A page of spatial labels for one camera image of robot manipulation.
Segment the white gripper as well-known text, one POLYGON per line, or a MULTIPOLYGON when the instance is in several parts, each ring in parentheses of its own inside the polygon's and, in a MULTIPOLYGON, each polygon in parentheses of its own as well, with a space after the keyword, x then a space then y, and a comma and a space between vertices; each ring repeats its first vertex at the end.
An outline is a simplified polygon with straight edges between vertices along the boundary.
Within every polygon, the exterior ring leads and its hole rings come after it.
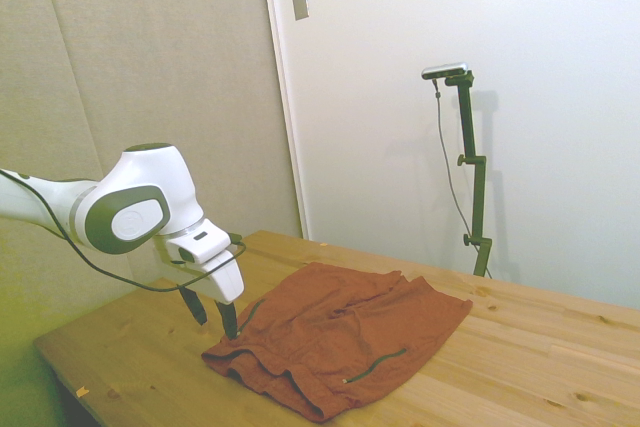
POLYGON ((196 322, 202 326, 208 321, 199 293, 217 301, 225 336, 235 339, 238 323, 233 302, 244 292, 244 281, 234 255, 229 250, 223 250, 205 264, 186 261, 172 263, 166 255, 159 256, 159 259, 163 276, 186 287, 180 289, 180 294, 196 322))

